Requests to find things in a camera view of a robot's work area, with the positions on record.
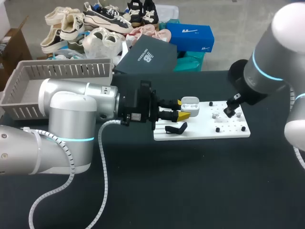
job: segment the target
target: screw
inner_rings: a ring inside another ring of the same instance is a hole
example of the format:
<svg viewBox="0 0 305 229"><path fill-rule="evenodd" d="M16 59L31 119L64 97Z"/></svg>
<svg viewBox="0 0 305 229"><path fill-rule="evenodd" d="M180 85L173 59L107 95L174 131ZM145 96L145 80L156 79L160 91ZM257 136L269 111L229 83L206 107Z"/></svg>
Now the screw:
<svg viewBox="0 0 305 229"><path fill-rule="evenodd" d="M8 154L2 154L2 155L1 155L1 158L2 158L2 159L8 158Z"/></svg>

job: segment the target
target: black table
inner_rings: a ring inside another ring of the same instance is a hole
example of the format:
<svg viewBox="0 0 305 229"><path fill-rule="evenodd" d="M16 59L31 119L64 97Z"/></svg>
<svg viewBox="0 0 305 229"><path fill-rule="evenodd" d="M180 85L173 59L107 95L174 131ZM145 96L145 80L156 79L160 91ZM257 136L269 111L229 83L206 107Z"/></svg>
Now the black table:
<svg viewBox="0 0 305 229"><path fill-rule="evenodd" d="M226 72L115 76L121 90L152 81L160 97L226 100L235 91ZM256 106L243 105L251 136L241 139L156 142L150 123L109 126L103 133L109 195L94 228L301 229L305 224L305 171L284 137L288 89ZM4 124L10 123L5 118ZM0 228L28 228L41 194L67 176L0 177ZM103 198L95 142L90 169L36 208L37 229L84 229Z"/></svg>

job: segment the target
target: gray shoe box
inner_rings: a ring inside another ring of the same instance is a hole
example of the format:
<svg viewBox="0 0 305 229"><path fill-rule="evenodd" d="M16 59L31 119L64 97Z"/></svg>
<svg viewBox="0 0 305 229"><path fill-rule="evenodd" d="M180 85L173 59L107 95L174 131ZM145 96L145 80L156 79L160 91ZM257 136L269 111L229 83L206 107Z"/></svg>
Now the gray shoe box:
<svg viewBox="0 0 305 229"><path fill-rule="evenodd" d="M177 65L177 46L142 35L114 69L120 73L172 72Z"/></svg>

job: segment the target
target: cable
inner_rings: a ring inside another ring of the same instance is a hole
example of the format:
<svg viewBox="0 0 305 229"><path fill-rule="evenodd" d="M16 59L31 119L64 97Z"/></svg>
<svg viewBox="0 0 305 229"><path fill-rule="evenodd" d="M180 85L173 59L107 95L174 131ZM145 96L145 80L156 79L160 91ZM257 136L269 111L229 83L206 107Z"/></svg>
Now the cable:
<svg viewBox="0 0 305 229"><path fill-rule="evenodd" d="M104 149L103 149L103 145L102 145L102 132L104 130L104 128L108 125L111 124L119 124L121 125L121 121L120 120L110 120L108 122L105 122L99 130L99 134L98 134L98 139L99 139L99 146L100 146L100 152L101 152L101 157L102 157L102 164L103 164L103 170L104 170L104 180L105 180L105 190L104 190L104 198L103 198L103 202L102 202L102 206L99 210L99 212L97 213L96 217L94 218L94 220L90 223L90 225L88 227L86 227L86 229L91 229L96 222L99 220L99 218L101 217L105 205L106 205L106 201L107 201L107 196L108 196L108 177L107 177L107 167L106 167L106 160L105 160L105 154L104 154Z"/></svg>
<svg viewBox="0 0 305 229"><path fill-rule="evenodd" d="M290 87L290 110L292 109L294 104L295 104L295 92L292 89L292 87ZM294 147L294 151L295 151L296 158L299 160L303 169L305 169L305 162L300 154L300 150L298 148Z"/></svg>
<svg viewBox="0 0 305 229"><path fill-rule="evenodd" d="M60 191L63 191L67 186L69 186L69 184L73 181L73 178L74 178L75 165L74 165L74 160L73 160L73 157L70 153L70 150L68 149L68 147L66 146L66 144L63 141L59 140L58 137L56 137L55 135L53 135L53 134L51 134L47 131L44 131L44 130L31 130L31 131L36 131L36 132L38 132L38 134L44 135L48 138L51 138L57 144L59 144L60 147L63 149L63 151L66 153L66 155L68 157L68 160L69 160L69 163L70 163L70 176L69 176L68 180L66 181L66 183L64 183L64 185L62 185L62 186L60 186L60 187L58 187L58 188L56 188L56 189L54 189L50 192L47 192L47 193L43 194L33 203L32 207L30 209L30 213L29 213L29 226L30 226L30 229L35 229L34 225L33 225L33 215L34 215L35 208L46 197L49 197L50 195L53 195L53 194L58 193Z"/></svg>

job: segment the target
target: shoe box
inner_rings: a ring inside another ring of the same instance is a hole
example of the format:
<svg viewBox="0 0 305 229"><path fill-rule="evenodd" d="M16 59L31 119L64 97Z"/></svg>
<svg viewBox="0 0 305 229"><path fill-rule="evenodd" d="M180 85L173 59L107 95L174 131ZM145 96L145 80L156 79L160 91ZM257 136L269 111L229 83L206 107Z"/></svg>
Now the shoe box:
<svg viewBox="0 0 305 229"><path fill-rule="evenodd" d="M177 65L176 45L142 35L114 69L120 73L172 72Z"/></svg>
<svg viewBox="0 0 305 229"><path fill-rule="evenodd" d="M5 35L5 37L9 38L9 41L0 55L0 92L4 90L6 82L18 62L32 60L30 50L21 31L27 18L24 19L19 28L11 28Z"/></svg>
<svg viewBox="0 0 305 229"><path fill-rule="evenodd" d="M172 33L170 43L175 44L178 51L212 51L214 36L210 26L167 23L166 28Z"/></svg>

